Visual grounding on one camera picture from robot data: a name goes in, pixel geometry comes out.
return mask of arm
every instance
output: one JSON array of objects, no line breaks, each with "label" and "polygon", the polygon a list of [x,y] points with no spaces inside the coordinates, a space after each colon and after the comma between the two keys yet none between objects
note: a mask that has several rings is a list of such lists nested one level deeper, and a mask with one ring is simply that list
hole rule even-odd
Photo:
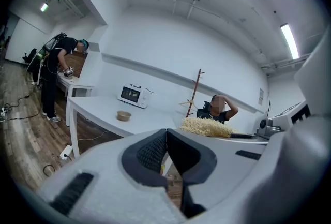
[{"label": "arm", "polygon": [[229,107],[230,107],[230,110],[227,111],[227,114],[226,114],[226,116],[225,116],[225,117],[227,118],[227,120],[229,120],[230,118],[234,117],[234,116],[239,112],[239,109],[238,109],[237,106],[235,106],[235,105],[233,104],[232,101],[230,101],[230,100],[228,99],[227,96],[223,96],[223,98],[224,98],[225,102],[226,102],[226,103],[229,105]]},{"label": "arm", "polygon": [[67,54],[65,49],[62,49],[59,54],[57,55],[58,61],[60,62],[61,66],[64,70],[68,68],[66,61],[64,60],[64,56]]}]

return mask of microwave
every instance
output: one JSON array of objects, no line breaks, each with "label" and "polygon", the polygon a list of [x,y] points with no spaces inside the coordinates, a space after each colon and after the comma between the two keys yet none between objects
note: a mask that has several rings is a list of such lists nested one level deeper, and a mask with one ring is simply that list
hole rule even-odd
[{"label": "microwave", "polygon": [[150,96],[150,92],[144,88],[128,88],[124,86],[117,98],[134,106],[146,108]]}]

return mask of wooden floor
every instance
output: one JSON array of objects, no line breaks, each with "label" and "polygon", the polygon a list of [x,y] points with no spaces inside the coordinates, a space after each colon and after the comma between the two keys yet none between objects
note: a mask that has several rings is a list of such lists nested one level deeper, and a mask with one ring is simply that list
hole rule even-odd
[{"label": "wooden floor", "polygon": [[[3,62],[0,73],[0,106],[5,103],[17,105],[17,99],[29,95],[20,100],[18,107],[13,107],[5,119],[27,117],[0,123],[0,151],[1,158],[5,161],[8,171],[13,179],[23,185],[37,190],[47,178],[43,173],[45,165],[51,164],[56,170],[69,160],[59,158],[62,150],[71,145],[70,128],[66,126],[66,98],[60,89],[56,93],[55,111],[62,120],[58,123],[51,122],[42,115],[41,90],[31,85],[31,77],[26,73],[22,65]],[[100,136],[105,129],[78,114],[77,117],[78,139],[93,139]],[[107,132],[96,140],[79,141],[80,153],[87,149],[120,136]],[[46,174],[54,173],[51,167],[45,169]],[[167,175],[169,190],[168,195],[179,207],[182,193],[182,179],[176,168],[172,165]]]}]

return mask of hand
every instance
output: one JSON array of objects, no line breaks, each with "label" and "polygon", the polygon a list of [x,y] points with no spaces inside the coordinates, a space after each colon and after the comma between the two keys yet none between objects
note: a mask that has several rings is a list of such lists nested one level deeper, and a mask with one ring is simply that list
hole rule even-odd
[{"label": "hand", "polygon": [[72,79],[72,71],[70,70],[69,67],[67,69],[63,70],[63,74],[65,77]]}]

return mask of bowl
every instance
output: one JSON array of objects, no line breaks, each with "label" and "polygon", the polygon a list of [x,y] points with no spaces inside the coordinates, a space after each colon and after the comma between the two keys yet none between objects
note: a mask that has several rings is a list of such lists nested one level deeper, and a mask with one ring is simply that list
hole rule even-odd
[{"label": "bowl", "polygon": [[117,111],[117,119],[121,121],[128,121],[131,114],[125,111]]}]

